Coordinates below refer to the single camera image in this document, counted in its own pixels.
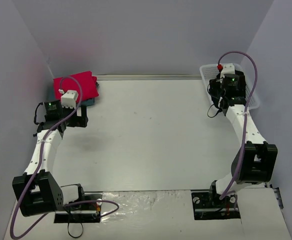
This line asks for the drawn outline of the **black t shirt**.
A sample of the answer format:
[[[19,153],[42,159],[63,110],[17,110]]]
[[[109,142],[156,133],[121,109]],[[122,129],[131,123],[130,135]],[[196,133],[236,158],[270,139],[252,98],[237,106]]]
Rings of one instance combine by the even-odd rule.
[[[220,79],[223,90],[222,97],[246,97],[246,78],[242,71],[235,70],[235,74],[226,74]]]

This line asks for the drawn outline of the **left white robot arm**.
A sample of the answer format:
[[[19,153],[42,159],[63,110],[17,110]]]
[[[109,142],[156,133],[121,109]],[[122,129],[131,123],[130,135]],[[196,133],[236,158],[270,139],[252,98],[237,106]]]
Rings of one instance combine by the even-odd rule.
[[[80,115],[72,108],[62,107],[59,100],[42,103],[45,121],[36,123],[36,146],[30,163],[21,176],[13,178],[12,187],[24,217],[30,217],[63,208],[64,196],[51,170],[57,149],[66,128],[85,128],[88,125],[87,107],[81,105]]]

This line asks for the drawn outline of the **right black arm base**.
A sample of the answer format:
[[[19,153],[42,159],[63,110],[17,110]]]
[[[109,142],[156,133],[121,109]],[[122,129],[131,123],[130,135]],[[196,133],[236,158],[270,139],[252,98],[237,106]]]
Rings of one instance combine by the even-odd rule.
[[[240,219],[241,214],[234,195],[211,198],[208,190],[191,192],[193,217],[196,221]]]

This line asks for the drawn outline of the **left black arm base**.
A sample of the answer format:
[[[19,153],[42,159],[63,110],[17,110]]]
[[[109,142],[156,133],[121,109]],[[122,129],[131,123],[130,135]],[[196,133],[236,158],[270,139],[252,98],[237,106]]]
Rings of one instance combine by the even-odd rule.
[[[76,194],[64,195],[63,204],[72,202],[89,201],[102,199],[102,192],[85,192],[82,197]],[[67,223],[99,223],[101,221],[101,210],[96,209],[95,203],[85,203],[81,205],[71,206],[70,210],[61,210],[54,213],[54,224],[67,224]]]

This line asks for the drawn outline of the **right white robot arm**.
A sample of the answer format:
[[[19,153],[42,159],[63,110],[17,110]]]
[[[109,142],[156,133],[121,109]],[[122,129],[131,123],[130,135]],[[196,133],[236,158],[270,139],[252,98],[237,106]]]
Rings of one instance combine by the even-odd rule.
[[[219,111],[230,121],[239,140],[239,150],[230,173],[212,183],[208,202],[215,207],[225,202],[226,196],[239,190],[271,180],[278,148],[270,144],[257,129],[247,104],[245,76],[240,71],[220,73],[209,82],[210,90],[218,97]]]

